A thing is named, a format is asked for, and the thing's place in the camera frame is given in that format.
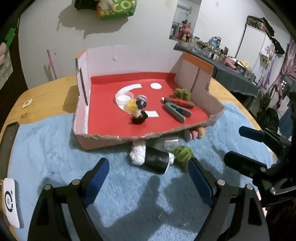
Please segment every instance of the pink stuffed animal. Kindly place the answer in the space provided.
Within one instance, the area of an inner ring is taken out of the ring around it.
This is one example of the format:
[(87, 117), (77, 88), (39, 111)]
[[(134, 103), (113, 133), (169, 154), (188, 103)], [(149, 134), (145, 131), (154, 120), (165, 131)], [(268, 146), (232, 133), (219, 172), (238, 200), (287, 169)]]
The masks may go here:
[(5, 43), (0, 44), (0, 65), (3, 64), (3, 61), (5, 59), (5, 51), (6, 51), (6, 44)]
[(181, 32), (179, 34), (176, 34), (175, 38), (178, 40), (182, 40), (182, 37), (184, 35), (187, 35), (188, 37), (191, 37), (191, 25), (190, 24), (183, 24), (183, 28), (181, 29)]

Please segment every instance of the dark green tablecloth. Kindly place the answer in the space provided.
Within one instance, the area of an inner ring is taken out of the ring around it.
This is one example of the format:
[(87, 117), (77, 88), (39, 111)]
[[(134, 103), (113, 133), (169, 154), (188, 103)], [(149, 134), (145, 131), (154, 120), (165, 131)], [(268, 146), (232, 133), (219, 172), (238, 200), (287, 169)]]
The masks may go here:
[(257, 98), (259, 94), (259, 88), (242, 74), (231, 70), (226, 65), (218, 61), (206, 58), (200, 53), (194, 53), (182, 46), (179, 46), (178, 44), (176, 44), (174, 49), (187, 52), (212, 64), (214, 66), (212, 77), (221, 85), (223, 85), (228, 91), (238, 92), (245, 96), (253, 96), (254, 98)]

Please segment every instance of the pink stick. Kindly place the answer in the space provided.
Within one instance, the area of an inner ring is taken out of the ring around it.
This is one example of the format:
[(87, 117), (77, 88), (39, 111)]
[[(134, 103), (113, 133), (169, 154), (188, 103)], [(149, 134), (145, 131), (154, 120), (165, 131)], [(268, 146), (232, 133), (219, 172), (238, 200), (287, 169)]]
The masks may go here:
[(57, 80), (57, 73), (55, 72), (55, 68), (54, 68), (54, 60), (52, 59), (52, 56), (50, 55), (49, 49), (47, 50), (47, 53), (48, 53), (50, 65), (52, 66), (52, 71), (54, 72), (54, 77)]

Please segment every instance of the red crayon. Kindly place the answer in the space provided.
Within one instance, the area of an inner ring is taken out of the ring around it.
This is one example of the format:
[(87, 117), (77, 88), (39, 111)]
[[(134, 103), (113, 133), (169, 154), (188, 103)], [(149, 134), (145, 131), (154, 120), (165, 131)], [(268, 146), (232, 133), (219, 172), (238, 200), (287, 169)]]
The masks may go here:
[(176, 104), (178, 106), (185, 107), (188, 109), (193, 109), (193, 107), (194, 107), (194, 103), (192, 103), (192, 102), (189, 102), (186, 100), (181, 100), (181, 99), (170, 98), (170, 97), (165, 97), (163, 102), (164, 103), (171, 102), (173, 104)]

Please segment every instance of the blue towel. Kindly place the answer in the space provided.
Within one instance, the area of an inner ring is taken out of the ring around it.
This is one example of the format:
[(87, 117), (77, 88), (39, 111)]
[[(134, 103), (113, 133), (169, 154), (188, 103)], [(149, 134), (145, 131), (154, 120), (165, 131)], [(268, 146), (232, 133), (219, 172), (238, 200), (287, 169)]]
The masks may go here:
[[(242, 125), (253, 125), (232, 103), (214, 126), (207, 127), (204, 138), (183, 143), (192, 148), (202, 166), (217, 179), (244, 187), (251, 179), (226, 167), (223, 157), (232, 150), (267, 164), (272, 157), (263, 143), (241, 137)], [(194, 240), (209, 207), (201, 198), (188, 173), (170, 167), (156, 175), (133, 166), (129, 157), (131, 143), (84, 152), (72, 136), (73, 114), (54, 116), (21, 125), (13, 147), (8, 177), (19, 183), (23, 229), (15, 229), (26, 241), (33, 210), (44, 185), (68, 185), (81, 179), (101, 157), (110, 161), (110, 172), (95, 200), (87, 208), (94, 226), (108, 240)], [(79, 240), (65, 218), (73, 240)], [(230, 224), (228, 216), (225, 228)]]

